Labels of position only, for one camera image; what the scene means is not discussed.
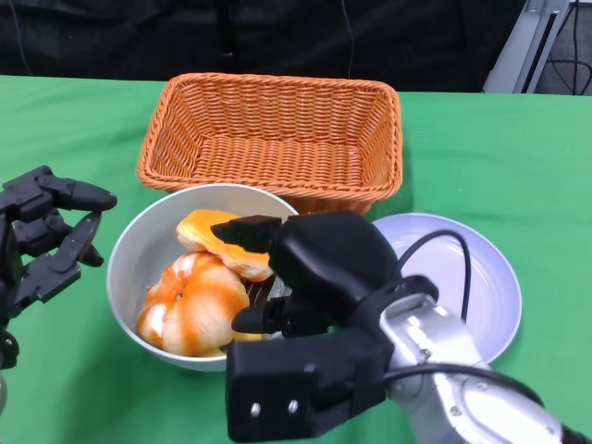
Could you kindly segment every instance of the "black curtain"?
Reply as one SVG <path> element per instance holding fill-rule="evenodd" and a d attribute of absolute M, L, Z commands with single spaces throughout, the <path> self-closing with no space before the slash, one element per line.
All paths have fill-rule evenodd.
<path fill-rule="evenodd" d="M 12 3 L 37 76 L 348 75 L 341 0 Z M 399 91 L 480 91 L 523 6 L 524 0 L 345 0 L 355 41 L 351 77 Z M 26 74 L 7 0 L 0 0 L 0 74 Z"/>

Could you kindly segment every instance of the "orange bread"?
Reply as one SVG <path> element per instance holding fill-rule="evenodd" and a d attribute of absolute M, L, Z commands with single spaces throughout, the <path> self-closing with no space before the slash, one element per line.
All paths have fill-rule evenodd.
<path fill-rule="evenodd" d="M 150 289 L 137 330 L 166 352 L 212 356 L 233 340 L 232 319 L 247 306 L 249 297 L 236 273 L 210 253 L 188 253 Z"/>
<path fill-rule="evenodd" d="M 238 245 L 229 245 L 212 233 L 213 225 L 239 218 L 232 213 L 217 210 L 196 210 L 177 226 L 177 238 L 181 245 L 192 252 L 204 250 L 218 256 L 222 262 L 245 279 L 253 282 L 266 280 L 272 275 L 269 255 L 248 253 Z"/>

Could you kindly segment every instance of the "wicker basket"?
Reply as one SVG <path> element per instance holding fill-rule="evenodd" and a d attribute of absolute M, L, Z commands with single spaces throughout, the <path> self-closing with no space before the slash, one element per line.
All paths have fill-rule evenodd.
<path fill-rule="evenodd" d="M 400 187 L 401 155 L 399 98 L 384 83 L 184 74 L 163 90 L 137 173 L 158 190 L 233 182 L 300 213 L 364 214 Z"/>

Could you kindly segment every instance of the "green tablecloth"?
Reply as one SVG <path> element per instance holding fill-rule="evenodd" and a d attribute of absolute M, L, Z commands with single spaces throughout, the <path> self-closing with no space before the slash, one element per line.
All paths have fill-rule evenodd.
<path fill-rule="evenodd" d="M 95 245 L 163 194 L 134 167 L 158 82 L 0 78 L 0 181 L 41 164 L 119 198 Z M 565 423 L 592 435 L 592 101 L 537 95 L 401 94 L 404 185 L 371 216 L 452 217 L 490 238 L 520 280 L 524 317 L 495 368 L 533 387 Z M 68 215 L 74 221 L 75 216 Z M 5 372 L 7 444 L 227 442 L 224 376 L 183 371 L 119 329 L 105 269 L 13 321 L 18 367 Z M 385 402 L 320 438 L 413 442 Z"/>

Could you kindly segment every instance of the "white bowl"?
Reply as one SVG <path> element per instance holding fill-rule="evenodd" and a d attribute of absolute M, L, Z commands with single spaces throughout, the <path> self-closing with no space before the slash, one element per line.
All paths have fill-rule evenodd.
<path fill-rule="evenodd" d="M 136 334 L 136 317 L 162 271 L 186 252 L 177 241 L 177 224 L 193 210 L 211 209 L 239 216 L 286 218 L 297 212 L 277 196 L 230 183 L 200 185 L 153 203 L 123 231 L 109 259 L 107 292 L 116 320 L 130 338 L 148 352 L 183 368 L 206 372 L 226 369 L 226 356 L 193 358 L 153 347 Z"/>

